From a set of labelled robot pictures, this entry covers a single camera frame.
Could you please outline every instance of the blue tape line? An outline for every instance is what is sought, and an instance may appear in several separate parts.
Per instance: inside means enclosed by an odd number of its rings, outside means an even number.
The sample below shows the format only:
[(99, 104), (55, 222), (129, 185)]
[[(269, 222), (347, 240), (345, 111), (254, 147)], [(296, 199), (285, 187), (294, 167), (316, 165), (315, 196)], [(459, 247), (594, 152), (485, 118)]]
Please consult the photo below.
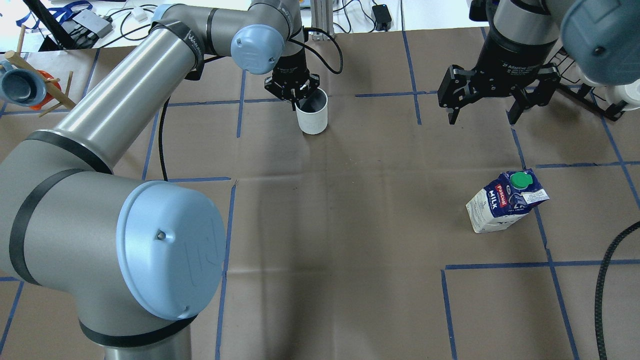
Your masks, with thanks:
[[(598, 101), (596, 100), (596, 97), (593, 95), (593, 91), (591, 91), (591, 99), (593, 100), (593, 103), (596, 104), (596, 106), (598, 105)], [(633, 180), (631, 180), (631, 175), (629, 174), (629, 170), (627, 169), (627, 166), (625, 165), (625, 161), (622, 159), (622, 154), (620, 153), (620, 150), (618, 149), (618, 145), (616, 145), (616, 141), (613, 138), (613, 134), (611, 134), (611, 130), (609, 129), (609, 126), (607, 125), (607, 121), (604, 119), (604, 116), (600, 116), (600, 121), (602, 123), (602, 126), (604, 127), (604, 131), (607, 133), (607, 137), (609, 138), (609, 142), (611, 142), (611, 146), (613, 147), (613, 151), (616, 153), (616, 156), (618, 157), (618, 161), (620, 162), (620, 167), (622, 168), (622, 172), (625, 173), (625, 177), (627, 178), (627, 182), (629, 183), (629, 188), (631, 189), (631, 193), (634, 196), (634, 199), (636, 200), (636, 205), (638, 206), (638, 208), (640, 208), (640, 197), (638, 197), (638, 192), (636, 191), (636, 186), (634, 185)]]
[(516, 148), (518, 149), (518, 155), (520, 157), (520, 164), (522, 165), (522, 170), (527, 168), (527, 164), (524, 161), (524, 154), (522, 153), (522, 147), (520, 146), (520, 140), (518, 139), (518, 133), (516, 133), (516, 129), (511, 127), (511, 134), (513, 135), (513, 141), (516, 143)]
[[(600, 266), (602, 260), (554, 261), (553, 265), (563, 266)], [(611, 260), (611, 265), (640, 265), (640, 259)], [(549, 263), (494, 263), (494, 264), (451, 264), (445, 270), (481, 270), (481, 269), (514, 269), (514, 268), (544, 268)]]
[(449, 329), (449, 343), (451, 345), (451, 358), (458, 360), (458, 352), (456, 351), (456, 339), (453, 334), (453, 321), (451, 320), (451, 305), (449, 303), (449, 290), (447, 289), (447, 277), (444, 270), (440, 271), (442, 275), (442, 296), (444, 298), (444, 311), (447, 315), (447, 328)]
[[(602, 260), (559, 261), (554, 266), (600, 266)], [(610, 265), (640, 265), (640, 259), (611, 260)]]
[(240, 137), (242, 131), (242, 114), (244, 111), (244, 86), (246, 84), (246, 70), (242, 70), (242, 86), (240, 87), (240, 108), (238, 109), (238, 129), (236, 130), (236, 138)]
[(540, 230), (540, 236), (542, 237), (542, 245), (547, 248), (547, 233), (545, 232), (545, 227), (542, 225), (542, 216), (540, 216), (540, 210), (536, 206), (533, 208), (533, 211), (536, 214), (536, 220), (538, 221), (538, 230)]
[(454, 264), (445, 266), (445, 270), (543, 268), (546, 266), (549, 266), (549, 263)]
[(406, 96), (406, 95), (426, 95), (427, 92), (425, 91), (418, 91), (418, 92), (412, 92), (412, 91), (407, 91), (407, 92), (382, 92), (379, 94), (356, 94), (356, 97), (384, 97), (384, 96)]
[(169, 179), (170, 183), (204, 183), (206, 181), (229, 181), (230, 177), (219, 176), (219, 177), (190, 177), (184, 179)]
[(2, 105), (2, 108), (0, 108), (0, 117), (2, 117), (2, 115), (4, 115), (4, 111), (6, 110), (6, 105), (7, 105), (7, 102), (5, 102)]
[(551, 278), (554, 281), (554, 287), (556, 288), (556, 295), (558, 297), (558, 304), (560, 305), (560, 312), (562, 313), (562, 319), (564, 321), (564, 328), (566, 329), (566, 335), (569, 337), (569, 346), (571, 346), (571, 352), (573, 353), (573, 360), (580, 360), (578, 355), (578, 348), (575, 346), (575, 339), (573, 338), (573, 331), (571, 330), (571, 323), (569, 322), (569, 315), (566, 313), (566, 307), (564, 306), (564, 298), (562, 296), (562, 290), (560, 290), (560, 282), (556, 274), (556, 267), (554, 266), (554, 260), (551, 257), (551, 250), (545, 249), (547, 252), (547, 259), (549, 261), (549, 270), (551, 271)]
[[(68, 113), (69, 109), (55, 109), (50, 111), (49, 113)], [(28, 114), (39, 114), (40, 111), (33, 110), (24, 110), (24, 111), (6, 111), (3, 115), (28, 115)]]
[(154, 147), (154, 138), (156, 137), (156, 127), (158, 125), (158, 118), (160, 117), (160, 113), (156, 113), (156, 117), (154, 117), (154, 124), (151, 128), (151, 136), (149, 137), (149, 145), (147, 147), (147, 157), (145, 158), (145, 166), (142, 168), (142, 180), (147, 180), (147, 171), (149, 170), (149, 161), (151, 160), (151, 151)]
[(538, 221), (538, 229), (540, 230), (540, 237), (542, 237), (542, 244), (544, 244), (545, 252), (547, 253), (549, 270), (551, 272), (551, 278), (554, 282), (554, 288), (556, 289), (556, 297), (558, 299), (558, 304), (560, 305), (560, 313), (562, 314), (564, 328), (566, 329), (566, 335), (569, 338), (569, 346), (571, 346), (573, 359), (579, 360), (580, 357), (578, 356), (578, 349), (575, 346), (575, 339), (573, 338), (573, 331), (571, 330), (571, 323), (569, 322), (569, 316), (567, 315), (566, 307), (564, 306), (564, 298), (562, 296), (562, 290), (560, 289), (560, 282), (558, 281), (558, 276), (556, 274), (554, 259), (551, 256), (551, 250), (547, 248), (547, 243), (548, 243), (547, 233), (545, 232), (545, 227), (542, 224), (542, 216), (540, 216), (540, 210), (537, 207), (534, 208), (534, 212), (536, 213), (536, 220)]
[(222, 285), (220, 288), (220, 307), (218, 308), (218, 332), (216, 334), (216, 360), (220, 360), (220, 346), (222, 345), (222, 322), (225, 314), (225, 298), (227, 297), (227, 271), (229, 270), (229, 253), (231, 251), (231, 229), (234, 223), (234, 207), (236, 205), (236, 186), (231, 188), (229, 200), (229, 218), (227, 220), (227, 249), (225, 251), (225, 266), (222, 269)]
[(568, 167), (612, 167), (612, 166), (620, 166), (620, 163), (574, 163), (574, 164), (541, 164), (536, 165), (536, 168), (568, 168)]
[(93, 73), (95, 72), (95, 66), (98, 64), (99, 56), (100, 56), (100, 49), (97, 49), (95, 51), (95, 57), (93, 58), (93, 65), (91, 65), (91, 71), (89, 71), (89, 78), (86, 80), (84, 91), (82, 91), (82, 97), (85, 97), (86, 93), (89, 92), (89, 84), (91, 83), (91, 79), (93, 78)]
[(284, 100), (280, 100), (277, 98), (273, 98), (273, 99), (249, 99), (249, 100), (245, 100), (244, 102), (278, 102), (278, 101), (284, 101)]
[(238, 104), (240, 101), (238, 100), (220, 100), (220, 101), (204, 101), (204, 102), (174, 102), (173, 104), (169, 104), (169, 108), (173, 108), (176, 106), (196, 106), (196, 105), (225, 105), (225, 104)]
[(13, 298), (13, 305), (11, 306), (11, 311), (9, 312), (9, 318), (6, 320), (6, 325), (4, 326), (4, 332), (2, 334), (2, 339), (0, 340), (0, 354), (2, 354), (2, 351), (4, 350), (6, 337), (7, 335), (9, 335), (9, 328), (11, 327), (11, 322), (13, 321), (15, 310), (18, 308), (18, 301), (20, 300), (20, 296), (22, 295), (23, 287), (24, 281), (21, 281), (20, 284), (18, 284), (18, 290), (15, 292), (15, 297)]
[(406, 52), (406, 60), (409, 63), (409, 75), (411, 75), (411, 89), (413, 92), (417, 91), (415, 86), (415, 75), (413, 73), (413, 62), (411, 61), (411, 52), (409, 51), (409, 40), (406, 38), (406, 31), (402, 32), (402, 38), (404, 40), (404, 51)]
[(413, 96), (413, 104), (415, 105), (415, 117), (418, 118), (418, 125), (422, 125), (422, 116), (420, 115), (420, 104), (418, 103), (418, 95)]
[(411, 76), (411, 89), (413, 90), (413, 104), (415, 105), (415, 117), (418, 120), (418, 125), (422, 125), (422, 117), (420, 115), (420, 104), (418, 103), (417, 87), (415, 85), (415, 74), (413, 72), (413, 62), (411, 60), (411, 51), (409, 50), (409, 40), (406, 38), (406, 31), (402, 32), (402, 38), (404, 41), (404, 50), (406, 51), (406, 60), (409, 64), (409, 75)]

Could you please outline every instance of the blue mug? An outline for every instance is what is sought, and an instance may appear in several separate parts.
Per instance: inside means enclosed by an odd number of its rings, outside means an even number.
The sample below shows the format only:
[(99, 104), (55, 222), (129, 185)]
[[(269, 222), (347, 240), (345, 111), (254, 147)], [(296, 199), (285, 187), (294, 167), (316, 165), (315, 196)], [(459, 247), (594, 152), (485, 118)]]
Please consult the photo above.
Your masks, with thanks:
[(12, 104), (34, 106), (47, 95), (47, 87), (40, 74), (16, 69), (8, 61), (0, 61), (0, 98)]

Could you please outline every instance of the light blue joint cap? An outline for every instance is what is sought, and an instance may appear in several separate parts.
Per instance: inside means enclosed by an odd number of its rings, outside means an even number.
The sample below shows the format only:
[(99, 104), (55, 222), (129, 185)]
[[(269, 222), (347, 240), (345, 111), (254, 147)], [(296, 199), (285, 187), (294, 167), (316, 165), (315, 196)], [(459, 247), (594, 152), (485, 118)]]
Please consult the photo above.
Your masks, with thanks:
[(190, 318), (216, 293), (227, 246), (216, 206), (164, 181), (137, 187), (122, 206), (116, 249), (124, 280), (149, 313)]
[(631, 84), (640, 78), (639, 17), (639, 0), (576, 0), (561, 26), (563, 46), (590, 80)]
[(256, 75), (273, 70), (284, 51), (284, 39), (268, 25), (240, 29), (231, 41), (231, 57), (243, 70)]
[(181, 4), (162, 4), (162, 5), (158, 5), (156, 10), (154, 11), (154, 16), (151, 18), (151, 23), (153, 23), (154, 21), (161, 20), (162, 17), (164, 16), (164, 13), (167, 10), (169, 10), (170, 7), (172, 7), (174, 5), (181, 5)]

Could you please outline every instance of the black cable bundle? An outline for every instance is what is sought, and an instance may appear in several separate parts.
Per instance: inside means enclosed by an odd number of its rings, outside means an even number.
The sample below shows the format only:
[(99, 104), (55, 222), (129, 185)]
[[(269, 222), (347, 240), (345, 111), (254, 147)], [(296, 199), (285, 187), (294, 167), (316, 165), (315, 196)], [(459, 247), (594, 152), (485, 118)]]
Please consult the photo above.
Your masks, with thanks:
[(604, 254), (604, 258), (602, 263), (600, 264), (600, 271), (598, 271), (598, 282), (596, 283), (596, 299), (595, 299), (595, 327), (596, 327), (596, 342), (598, 343), (598, 355), (600, 356), (600, 360), (607, 359), (607, 351), (604, 347), (604, 330), (602, 329), (602, 295), (604, 294), (604, 279), (607, 276), (607, 269), (609, 268), (609, 264), (611, 263), (611, 256), (613, 256), (613, 252), (616, 251), (618, 245), (624, 240), (629, 234), (634, 231), (640, 229), (640, 221), (626, 228), (622, 233), (620, 233), (609, 245), (607, 252)]
[(340, 48), (340, 45), (338, 45), (338, 42), (335, 41), (335, 38), (331, 35), (329, 35), (329, 33), (327, 33), (325, 30), (322, 30), (320, 28), (305, 28), (305, 31), (307, 33), (320, 33), (320, 34), (324, 34), (326, 35), (329, 40), (331, 40), (331, 42), (333, 42), (333, 44), (335, 45), (336, 50), (338, 50), (338, 56), (340, 56), (340, 68), (338, 70), (335, 70), (334, 68), (330, 67), (329, 64), (326, 62), (326, 60), (322, 57), (322, 55), (320, 55), (313, 47), (310, 47), (309, 45), (303, 43), (303, 42), (299, 42), (297, 40), (293, 40), (293, 39), (289, 39), (290, 42), (296, 44), (296, 45), (300, 45), (302, 47), (304, 47), (305, 49), (309, 50), (310, 52), (312, 52), (314, 55), (316, 55), (320, 61), (322, 62), (322, 64), (332, 73), (338, 75), (342, 73), (342, 68), (344, 67), (344, 61), (342, 59), (342, 49)]

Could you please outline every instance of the milk carton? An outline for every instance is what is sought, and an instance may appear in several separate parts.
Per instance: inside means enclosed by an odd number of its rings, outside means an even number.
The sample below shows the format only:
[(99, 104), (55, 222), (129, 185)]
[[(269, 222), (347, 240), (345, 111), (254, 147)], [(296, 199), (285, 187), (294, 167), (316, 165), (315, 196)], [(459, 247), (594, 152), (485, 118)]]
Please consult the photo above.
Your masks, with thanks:
[(505, 230), (546, 200), (549, 196), (531, 169), (507, 171), (482, 188), (467, 211), (474, 231), (489, 233)]

